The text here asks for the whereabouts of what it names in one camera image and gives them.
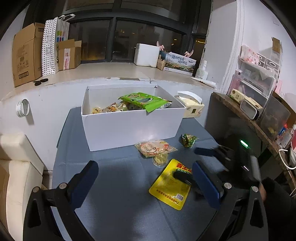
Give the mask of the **person's right hand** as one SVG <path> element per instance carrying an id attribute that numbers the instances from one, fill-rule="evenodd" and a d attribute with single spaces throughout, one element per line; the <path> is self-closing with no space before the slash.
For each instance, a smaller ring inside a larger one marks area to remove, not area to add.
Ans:
<path id="1" fill-rule="evenodd" d="M 264 186 L 262 185 L 262 183 L 259 184 L 259 192 L 262 198 L 262 201 L 266 200 L 266 190 L 264 188 Z"/>

